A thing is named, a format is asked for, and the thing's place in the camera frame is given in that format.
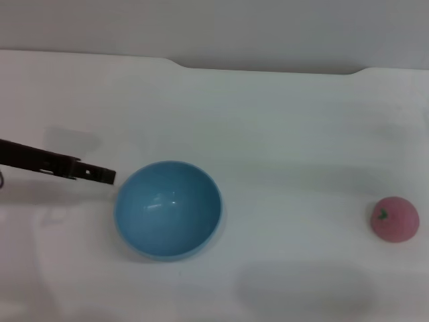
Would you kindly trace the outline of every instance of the bowl rim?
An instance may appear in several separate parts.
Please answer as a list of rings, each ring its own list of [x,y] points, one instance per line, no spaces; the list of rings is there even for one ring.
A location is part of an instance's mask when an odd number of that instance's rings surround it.
[[[138,176],[140,174],[140,172],[143,172],[144,170],[146,170],[150,166],[155,166],[157,164],[167,164],[167,163],[184,164],[184,165],[190,166],[192,168],[195,168],[195,169],[199,170],[201,173],[203,173],[213,183],[214,187],[216,188],[216,192],[217,192],[217,195],[219,197],[219,203],[220,203],[220,206],[221,206],[221,210],[219,211],[219,216],[218,216],[216,225],[214,226],[214,228],[211,231],[211,233],[207,236],[207,238],[200,245],[198,245],[195,248],[192,248],[191,250],[188,250],[187,252],[182,253],[182,254],[173,255],[173,256],[157,256],[157,255],[152,255],[150,253],[143,252],[143,251],[139,250],[137,247],[135,247],[133,244],[131,244],[127,240],[127,238],[125,238],[125,236],[123,235],[122,231],[119,229],[119,224],[118,224],[118,212],[119,212],[119,210],[118,210],[118,204],[119,204],[119,200],[121,199],[121,194],[124,191],[124,188],[129,184],[129,182],[131,180],[133,180],[136,176]],[[148,165],[144,166],[143,168],[140,168],[139,170],[135,171],[121,185],[121,187],[119,188],[119,192],[118,192],[116,201],[115,201],[115,208],[113,209],[113,218],[114,218],[114,222],[115,222],[116,231],[118,232],[118,234],[121,237],[121,239],[125,242],[125,244],[128,247],[130,247],[132,250],[134,250],[138,254],[140,254],[142,256],[145,256],[146,258],[149,258],[151,260],[160,261],[160,262],[174,262],[176,260],[183,260],[185,258],[189,258],[189,257],[195,255],[196,253],[198,253],[202,248],[204,248],[209,243],[209,241],[212,239],[212,237],[217,232],[217,230],[219,228],[219,225],[221,223],[221,220],[223,218],[223,198],[222,198],[221,191],[219,190],[219,187],[217,186],[216,182],[213,180],[213,178],[207,172],[205,172],[199,166],[196,166],[194,164],[191,164],[191,163],[188,163],[188,162],[185,162],[185,161],[176,161],[176,160],[158,161],[158,162],[153,162],[151,164],[148,164]]]

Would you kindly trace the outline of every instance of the blue bowl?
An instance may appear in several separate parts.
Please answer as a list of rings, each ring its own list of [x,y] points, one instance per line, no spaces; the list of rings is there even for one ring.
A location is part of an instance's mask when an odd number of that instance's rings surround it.
[[[121,187],[115,223],[125,242],[153,260],[181,260],[203,248],[219,225],[221,194],[185,162],[150,164]]]

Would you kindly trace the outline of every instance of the pink tomato toy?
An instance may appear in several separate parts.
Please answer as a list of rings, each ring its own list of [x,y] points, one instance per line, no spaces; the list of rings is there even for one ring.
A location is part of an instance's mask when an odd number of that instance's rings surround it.
[[[408,200],[388,197],[380,200],[371,216],[371,227],[381,239],[400,243],[412,238],[420,220],[416,208]]]

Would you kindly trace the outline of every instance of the white wall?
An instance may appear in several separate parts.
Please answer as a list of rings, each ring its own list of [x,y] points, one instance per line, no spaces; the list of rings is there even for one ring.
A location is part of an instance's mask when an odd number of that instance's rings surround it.
[[[425,0],[3,0],[0,48],[199,68],[429,68],[428,12]]]

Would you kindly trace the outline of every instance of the white tabletop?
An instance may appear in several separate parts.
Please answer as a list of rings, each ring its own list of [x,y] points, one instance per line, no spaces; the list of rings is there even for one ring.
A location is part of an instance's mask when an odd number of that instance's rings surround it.
[[[169,60],[0,51],[0,138],[117,171],[115,186],[1,167],[0,321],[427,321],[429,71],[347,76],[183,68]],[[181,160],[224,220],[174,263],[113,227],[133,172]],[[420,213],[403,244],[374,202]]]

